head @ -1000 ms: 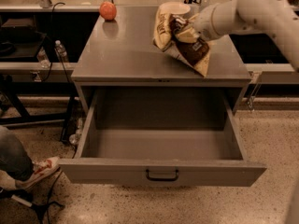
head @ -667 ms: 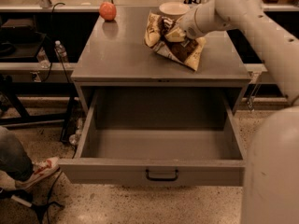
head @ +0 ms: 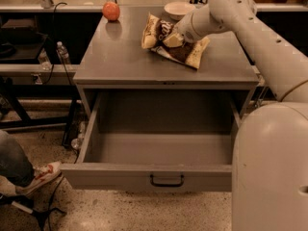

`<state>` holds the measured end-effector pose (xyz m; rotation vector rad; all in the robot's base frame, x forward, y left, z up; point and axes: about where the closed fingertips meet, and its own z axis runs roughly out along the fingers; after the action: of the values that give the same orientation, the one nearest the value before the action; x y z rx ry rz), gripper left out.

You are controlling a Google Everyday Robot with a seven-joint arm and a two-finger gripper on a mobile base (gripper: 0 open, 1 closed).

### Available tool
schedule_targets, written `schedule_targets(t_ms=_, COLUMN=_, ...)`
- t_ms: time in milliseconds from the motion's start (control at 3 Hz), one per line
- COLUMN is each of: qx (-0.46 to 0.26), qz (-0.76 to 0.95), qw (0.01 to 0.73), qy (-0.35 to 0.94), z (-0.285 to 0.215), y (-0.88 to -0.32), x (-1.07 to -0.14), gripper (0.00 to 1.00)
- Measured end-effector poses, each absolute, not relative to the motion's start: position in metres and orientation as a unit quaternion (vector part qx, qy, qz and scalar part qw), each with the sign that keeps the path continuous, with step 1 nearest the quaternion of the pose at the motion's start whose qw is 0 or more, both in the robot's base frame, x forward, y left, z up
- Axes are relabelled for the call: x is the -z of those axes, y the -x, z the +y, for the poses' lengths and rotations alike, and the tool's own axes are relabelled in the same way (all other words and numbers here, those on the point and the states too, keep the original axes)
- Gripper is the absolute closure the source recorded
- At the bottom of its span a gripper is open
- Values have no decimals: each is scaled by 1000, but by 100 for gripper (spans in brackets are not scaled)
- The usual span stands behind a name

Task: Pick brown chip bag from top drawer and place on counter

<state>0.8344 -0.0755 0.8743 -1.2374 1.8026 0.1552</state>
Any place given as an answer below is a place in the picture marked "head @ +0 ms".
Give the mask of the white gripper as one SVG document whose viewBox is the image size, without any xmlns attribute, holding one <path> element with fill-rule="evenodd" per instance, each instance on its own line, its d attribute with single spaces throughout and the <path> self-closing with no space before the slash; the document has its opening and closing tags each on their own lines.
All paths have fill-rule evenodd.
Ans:
<svg viewBox="0 0 308 231">
<path fill-rule="evenodd" d="M 194 43 L 200 40 L 200 35 L 193 27 L 193 17 L 184 16 L 175 25 L 177 33 L 170 34 L 163 40 L 163 44 L 169 48 L 180 47 L 183 42 Z"/>
</svg>

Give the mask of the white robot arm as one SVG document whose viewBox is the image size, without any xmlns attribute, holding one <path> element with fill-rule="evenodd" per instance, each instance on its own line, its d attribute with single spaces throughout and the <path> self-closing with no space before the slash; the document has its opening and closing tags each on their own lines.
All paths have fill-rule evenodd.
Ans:
<svg viewBox="0 0 308 231">
<path fill-rule="evenodd" d="M 235 139 L 233 231 L 308 231 L 308 60 L 255 15 L 252 0 L 208 0 L 175 26 L 195 42 L 231 31 L 275 102 L 250 113 Z"/>
</svg>

